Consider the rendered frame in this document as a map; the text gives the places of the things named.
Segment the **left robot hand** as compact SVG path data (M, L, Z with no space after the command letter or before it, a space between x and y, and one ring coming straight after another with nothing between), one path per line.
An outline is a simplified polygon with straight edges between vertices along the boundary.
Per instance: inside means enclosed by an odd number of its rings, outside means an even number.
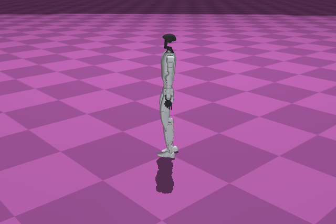
M165 99L166 99L166 95L165 95ZM171 99L170 99L171 100ZM168 108L169 107L169 110L170 110L170 106L171 106L171 110L172 110L172 102L170 100L167 100L165 101L164 105Z

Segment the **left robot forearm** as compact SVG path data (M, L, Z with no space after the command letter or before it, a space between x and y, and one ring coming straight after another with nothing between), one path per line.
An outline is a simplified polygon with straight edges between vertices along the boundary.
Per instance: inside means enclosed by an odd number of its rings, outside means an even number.
M172 85L173 85L172 76L167 76L166 90L165 90L165 92L166 92L166 99L170 99L171 98Z

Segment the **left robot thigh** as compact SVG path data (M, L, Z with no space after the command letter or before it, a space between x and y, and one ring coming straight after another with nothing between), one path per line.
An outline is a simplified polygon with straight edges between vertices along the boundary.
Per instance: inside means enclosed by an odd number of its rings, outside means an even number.
M167 100L170 100L170 99L167 99ZM174 96L171 94L171 100L170 101L172 102L172 104L173 104L173 100L174 100ZM161 118L162 125L166 129L167 125L172 124L172 122L168 122L169 117L170 117L170 110L169 110L169 107L167 108L164 105L165 101L166 101L166 99L165 99L165 95L164 95L163 98L162 98L162 101L161 101L161 106L160 106L160 118ZM173 128L174 128L174 126L173 126Z

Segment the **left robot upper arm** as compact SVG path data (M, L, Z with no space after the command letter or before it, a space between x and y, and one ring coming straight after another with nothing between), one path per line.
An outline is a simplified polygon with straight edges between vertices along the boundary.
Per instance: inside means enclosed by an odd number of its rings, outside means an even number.
M174 61L175 61L175 58L173 55L167 55L166 63L167 63L168 74L164 77L166 81L167 81L167 76L172 76L172 79L173 79Z

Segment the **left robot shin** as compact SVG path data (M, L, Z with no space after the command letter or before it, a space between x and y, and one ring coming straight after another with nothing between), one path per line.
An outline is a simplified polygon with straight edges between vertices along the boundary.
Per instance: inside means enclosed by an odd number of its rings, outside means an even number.
M173 125L172 124L168 124L166 127L166 130L164 129L163 126L163 132L164 132L164 139L165 139L165 143L166 143L166 148L168 153L171 152L172 154L172 142L173 142Z

